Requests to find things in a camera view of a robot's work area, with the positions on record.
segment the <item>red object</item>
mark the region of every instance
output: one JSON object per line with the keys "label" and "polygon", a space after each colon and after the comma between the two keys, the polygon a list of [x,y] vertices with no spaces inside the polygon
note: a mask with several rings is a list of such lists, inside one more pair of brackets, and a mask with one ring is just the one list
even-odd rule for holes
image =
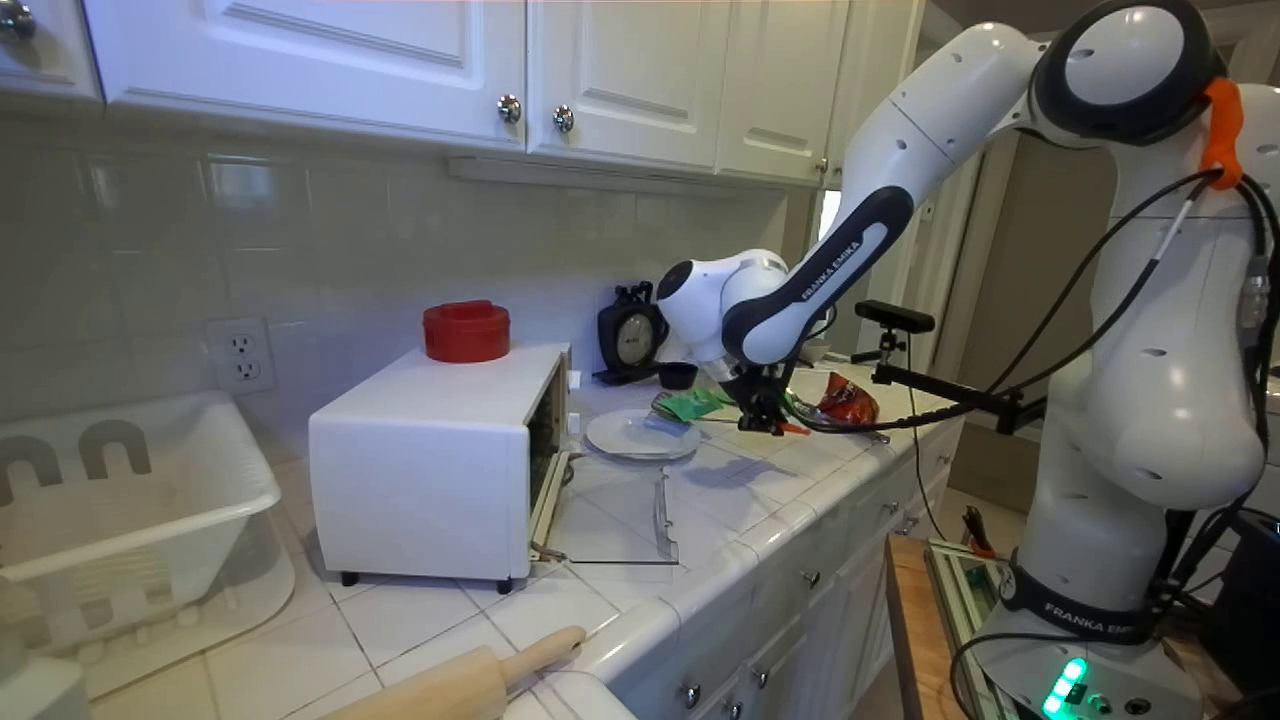
{"label": "red object", "polygon": [[870,429],[879,421],[879,402],[873,392],[863,392],[862,384],[851,384],[841,371],[827,371],[827,392],[815,402],[827,421],[850,425],[850,429]]}
{"label": "red object", "polygon": [[425,310],[425,341],[443,363],[495,361],[514,346],[514,317],[490,298],[442,302]]}

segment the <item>wall outlet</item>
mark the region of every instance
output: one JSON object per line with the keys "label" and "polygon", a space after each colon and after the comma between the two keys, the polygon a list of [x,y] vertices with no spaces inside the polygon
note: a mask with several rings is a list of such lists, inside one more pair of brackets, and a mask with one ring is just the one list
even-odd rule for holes
{"label": "wall outlet", "polygon": [[224,392],[265,392],[276,384],[276,361],[265,319],[220,319],[205,327],[211,376]]}

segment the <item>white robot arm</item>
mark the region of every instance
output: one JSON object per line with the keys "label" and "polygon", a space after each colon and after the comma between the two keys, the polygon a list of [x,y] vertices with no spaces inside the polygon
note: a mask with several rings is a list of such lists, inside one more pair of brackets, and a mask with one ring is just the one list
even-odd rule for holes
{"label": "white robot arm", "polygon": [[960,33],[884,99],[845,153],[837,230],[791,270],[775,253],[684,261],[655,302],[680,361],[718,376],[744,429],[784,425],[781,384],[810,322],[908,226],[923,195],[1020,102],[1035,44],[1006,23]]}
{"label": "white robot arm", "polygon": [[1163,516],[1239,499],[1266,463],[1239,292],[1271,253],[1251,226],[1280,187],[1280,91],[1239,86],[1236,149],[1251,190],[1204,190],[1204,91],[1217,74],[1204,18],[1184,0],[1093,7],[1045,50],[1006,23],[967,27],[851,136],[841,225],[791,270],[774,253],[684,261],[655,292],[690,361],[744,409],[744,429],[775,432],[810,322],[997,126],[1115,161],[1112,216],[1142,210],[1096,261],[1096,345],[1047,384],[1018,597],[978,653],[1018,704],[1045,717],[1064,655],[1093,655],[1096,675],[1082,694],[1096,708],[1145,698],[1151,717],[1197,717],[1184,680],[1150,648]]}

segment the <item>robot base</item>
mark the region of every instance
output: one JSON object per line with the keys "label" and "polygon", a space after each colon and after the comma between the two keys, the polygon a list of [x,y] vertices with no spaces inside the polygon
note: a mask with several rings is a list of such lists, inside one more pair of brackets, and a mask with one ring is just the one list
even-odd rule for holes
{"label": "robot base", "polygon": [[[997,606],[979,634],[1064,634],[1034,610]],[[1197,683],[1163,645],[989,640],[972,648],[989,680],[1047,720],[1201,720]]]}

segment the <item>rolling pin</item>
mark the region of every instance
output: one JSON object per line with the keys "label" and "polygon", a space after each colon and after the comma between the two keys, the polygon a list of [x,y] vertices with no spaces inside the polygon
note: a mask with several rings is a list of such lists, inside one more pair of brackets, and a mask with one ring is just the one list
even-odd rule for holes
{"label": "rolling pin", "polygon": [[442,666],[410,675],[337,720],[501,720],[508,698],[543,666],[567,658],[586,645],[586,627],[562,627],[516,655],[471,648]]}

